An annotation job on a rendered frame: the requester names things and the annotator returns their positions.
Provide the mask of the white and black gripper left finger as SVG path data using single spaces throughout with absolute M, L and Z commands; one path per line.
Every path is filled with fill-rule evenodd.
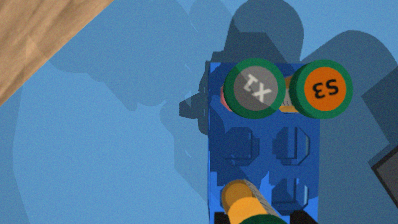
M 228 214 L 224 212 L 214 212 L 214 224 L 231 224 Z

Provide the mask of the blue tube rack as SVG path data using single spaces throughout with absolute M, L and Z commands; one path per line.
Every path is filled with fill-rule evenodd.
M 230 112 L 221 103 L 221 86 L 236 64 L 210 63 L 208 70 L 208 215 L 224 212 L 221 193 L 228 182 L 246 179 L 288 224 L 294 210 L 317 221 L 320 119 L 280 109 L 262 119 Z M 294 158 L 277 158 L 282 165 L 272 154 Z

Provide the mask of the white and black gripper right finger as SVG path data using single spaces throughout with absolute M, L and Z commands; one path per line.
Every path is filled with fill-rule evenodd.
M 294 210 L 290 213 L 289 224 L 318 224 L 305 210 Z

